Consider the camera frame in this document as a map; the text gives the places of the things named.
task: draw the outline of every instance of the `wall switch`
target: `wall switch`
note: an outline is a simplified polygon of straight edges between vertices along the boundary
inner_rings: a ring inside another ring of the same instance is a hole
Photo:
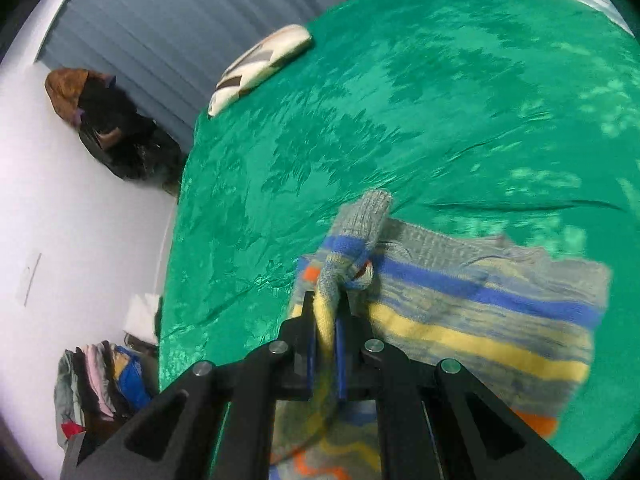
[[[20,282],[18,282],[18,290],[15,293],[15,299],[18,300],[21,306],[27,306],[27,298],[29,297],[29,291],[31,290],[31,283],[33,283],[33,275],[36,273],[38,262],[42,253],[37,250],[31,251],[27,257],[27,261],[24,264],[24,268],[20,273]]]

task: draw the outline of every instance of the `blue garment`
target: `blue garment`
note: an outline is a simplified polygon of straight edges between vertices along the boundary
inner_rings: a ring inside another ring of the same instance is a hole
[[[116,346],[116,350],[129,356],[129,364],[118,378],[118,387],[133,409],[141,410],[151,402],[151,397],[146,392],[145,383],[142,380],[140,358],[122,346]]]

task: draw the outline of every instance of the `green bedsheet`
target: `green bedsheet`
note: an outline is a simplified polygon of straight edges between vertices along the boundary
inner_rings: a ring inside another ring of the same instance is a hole
[[[553,446],[588,479],[640,428],[640,49],[571,0],[351,0],[313,50],[214,120],[182,181],[161,384],[273,338],[296,259],[370,187],[450,235],[506,232],[613,271]]]

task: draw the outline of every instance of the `bed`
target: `bed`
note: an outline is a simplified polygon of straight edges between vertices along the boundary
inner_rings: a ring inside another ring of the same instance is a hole
[[[197,119],[161,386],[272,339],[298,257],[382,187],[402,220],[612,269],[590,378],[552,440],[607,478],[640,429],[638,43],[572,0],[350,0],[308,28],[312,50]]]

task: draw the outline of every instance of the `pink garment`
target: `pink garment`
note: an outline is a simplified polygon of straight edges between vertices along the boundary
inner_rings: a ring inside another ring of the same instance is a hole
[[[102,384],[102,379],[100,378],[100,372],[98,371],[98,365],[96,362],[96,359],[98,358],[97,348],[95,347],[95,345],[88,345],[85,346],[83,350],[84,358],[86,360],[86,374],[89,377],[89,384],[91,385],[91,389],[98,397],[98,407],[100,407],[100,412],[113,419],[113,412],[109,409],[107,403],[104,401],[104,396],[100,387],[100,385]]]

